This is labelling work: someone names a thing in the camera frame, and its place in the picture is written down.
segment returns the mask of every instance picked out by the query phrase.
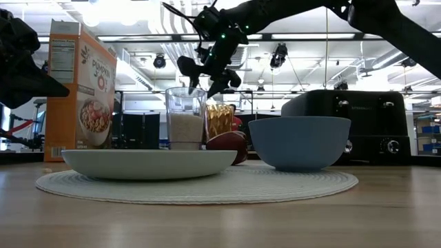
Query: apple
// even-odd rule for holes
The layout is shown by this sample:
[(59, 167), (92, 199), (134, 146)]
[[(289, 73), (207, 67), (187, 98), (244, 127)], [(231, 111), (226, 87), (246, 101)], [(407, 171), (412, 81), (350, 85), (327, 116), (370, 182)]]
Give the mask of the apple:
[(237, 165), (247, 160), (247, 136), (238, 131), (226, 132), (210, 139), (207, 150), (237, 151), (236, 159), (232, 165)]

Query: white plate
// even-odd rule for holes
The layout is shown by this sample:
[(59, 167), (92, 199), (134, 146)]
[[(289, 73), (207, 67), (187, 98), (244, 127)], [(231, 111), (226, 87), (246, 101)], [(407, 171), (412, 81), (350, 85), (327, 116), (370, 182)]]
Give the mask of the white plate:
[(129, 180), (193, 178), (219, 173), (237, 151), (65, 150), (64, 161), (82, 175)]

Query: glass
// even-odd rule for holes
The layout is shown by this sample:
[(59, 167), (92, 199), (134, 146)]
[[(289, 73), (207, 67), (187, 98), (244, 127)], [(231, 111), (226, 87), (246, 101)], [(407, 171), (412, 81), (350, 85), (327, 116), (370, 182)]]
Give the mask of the glass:
[(234, 108), (230, 105), (207, 106), (207, 141), (232, 130)]
[(207, 92), (188, 87), (165, 91), (167, 133), (170, 149), (198, 150), (201, 148)]

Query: wooden table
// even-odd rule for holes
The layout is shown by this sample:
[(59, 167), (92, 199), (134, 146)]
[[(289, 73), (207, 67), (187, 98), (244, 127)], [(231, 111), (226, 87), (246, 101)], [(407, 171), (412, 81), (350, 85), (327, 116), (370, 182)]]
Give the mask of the wooden table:
[(441, 170), (333, 167), (353, 189), (261, 205), (153, 206), (55, 196), (34, 187), (64, 164), (0, 166), (0, 247), (441, 247)]

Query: white round placemat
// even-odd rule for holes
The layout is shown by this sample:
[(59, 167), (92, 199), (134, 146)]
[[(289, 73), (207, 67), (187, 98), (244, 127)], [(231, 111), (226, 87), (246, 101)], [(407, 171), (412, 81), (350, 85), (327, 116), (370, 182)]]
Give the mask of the white round placemat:
[(279, 172), (254, 165), (230, 167), (214, 176), (187, 180), (126, 181), (89, 178), (74, 171), (48, 174), (39, 189), (73, 198), (135, 204), (276, 203), (328, 196), (355, 186), (343, 172)]

